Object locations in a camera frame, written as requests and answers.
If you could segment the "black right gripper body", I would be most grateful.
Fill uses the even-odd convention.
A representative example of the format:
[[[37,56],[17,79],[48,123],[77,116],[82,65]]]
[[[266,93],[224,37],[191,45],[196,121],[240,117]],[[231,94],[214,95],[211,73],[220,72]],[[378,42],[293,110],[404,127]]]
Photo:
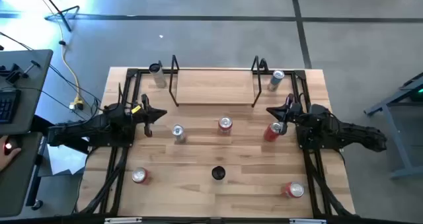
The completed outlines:
[[[285,104],[282,106],[283,114],[279,121],[281,125],[280,135],[285,135],[288,130],[288,122],[294,123],[295,118],[303,113],[303,107],[300,102],[294,101],[294,94],[288,94]]]

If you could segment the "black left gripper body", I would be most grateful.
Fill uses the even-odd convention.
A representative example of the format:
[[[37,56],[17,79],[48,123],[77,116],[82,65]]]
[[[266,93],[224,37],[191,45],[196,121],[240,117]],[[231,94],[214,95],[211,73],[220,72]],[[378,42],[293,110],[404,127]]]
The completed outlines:
[[[137,124],[144,123],[144,134],[147,137],[152,137],[152,131],[150,125],[153,123],[152,111],[153,108],[149,103],[149,98],[146,94],[141,96],[141,104],[138,104],[139,108],[132,112],[133,121]]]

